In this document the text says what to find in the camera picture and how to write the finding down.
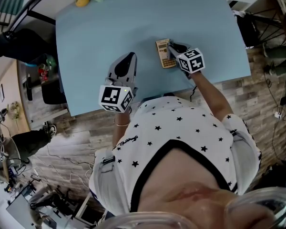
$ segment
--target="light blue table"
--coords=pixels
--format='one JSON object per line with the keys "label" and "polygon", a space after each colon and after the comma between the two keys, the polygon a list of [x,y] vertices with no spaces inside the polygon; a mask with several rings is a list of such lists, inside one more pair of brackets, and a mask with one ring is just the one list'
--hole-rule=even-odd
{"label": "light blue table", "polygon": [[245,46],[225,0],[105,0],[70,5],[56,21],[62,84],[71,115],[100,109],[109,66],[127,52],[138,57],[135,102],[191,88],[184,74],[161,67],[155,42],[170,38],[198,47],[204,75],[220,82],[250,75]]}

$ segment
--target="calculator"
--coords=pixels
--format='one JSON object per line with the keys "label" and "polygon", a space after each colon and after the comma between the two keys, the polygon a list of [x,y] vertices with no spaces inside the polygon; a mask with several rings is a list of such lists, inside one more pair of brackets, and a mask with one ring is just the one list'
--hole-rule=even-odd
{"label": "calculator", "polygon": [[157,46],[157,50],[159,53],[159,57],[161,60],[161,64],[163,68],[172,68],[175,67],[177,65],[176,60],[175,59],[170,59],[169,58],[169,51],[168,51],[168,43],[169,43],[169,39],[165,39],[165,40],[160,40],[156,42],[156,46]]}

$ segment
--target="lemon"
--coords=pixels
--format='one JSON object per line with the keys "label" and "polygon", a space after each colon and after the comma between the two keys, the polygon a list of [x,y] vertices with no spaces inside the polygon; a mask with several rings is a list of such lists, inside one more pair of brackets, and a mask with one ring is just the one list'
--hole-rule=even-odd
{"label": "lemon", "polygon": [[77,7],[81,8],[85,7],[89,2],[90,0],[76,0],[75,4]]}

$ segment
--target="white star-print shirt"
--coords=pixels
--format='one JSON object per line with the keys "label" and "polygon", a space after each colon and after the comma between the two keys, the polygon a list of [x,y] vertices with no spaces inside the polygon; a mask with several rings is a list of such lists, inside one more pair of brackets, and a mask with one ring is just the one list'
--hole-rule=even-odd
{"label": "white star-print shirt", "polygon": [[89,182],[93,196],[114,215],[136,212],[149,175],[176,147],[208,169],[221,189],[238,194],[247,190],[261,160],[238,116],[220,122],[185,99],[157,98],[141,105],[113,150],[96,152]]}

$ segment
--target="desk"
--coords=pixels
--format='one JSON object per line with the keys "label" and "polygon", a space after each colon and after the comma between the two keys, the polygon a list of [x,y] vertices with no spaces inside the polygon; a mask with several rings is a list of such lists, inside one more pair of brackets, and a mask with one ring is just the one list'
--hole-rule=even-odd
{"label": "desk", "polygon": [[[17,123],[16,120],[13,120],[9,116],[9,114],[5,116],[5,121],[2,123],[9,128],[11,136],[30,131],[30,126],[28,124],[22,105],[16,60],[11,59],[6,73],[0,80],[0,86],[1,84],[3,86],[4,99],[1,101],[0,97],[0,111],[3,108],[6,108],[8,104],[11,104],[15,101],[17,101],[20,106],[20,117],[17,119]],[[1,130],[5,137],[10,136],[6,127],[1,125]]]}
{"label": "desk", "polygon": [[245,45],[225,0],[104,0],[74,4],[56,21],[62,84],[71,115],[100,109],[99,88],[121,55],[138,57],[135,102],[193,87],[175,68],[161,67],[155,42],[198,47],[213,83],[250,75]]}

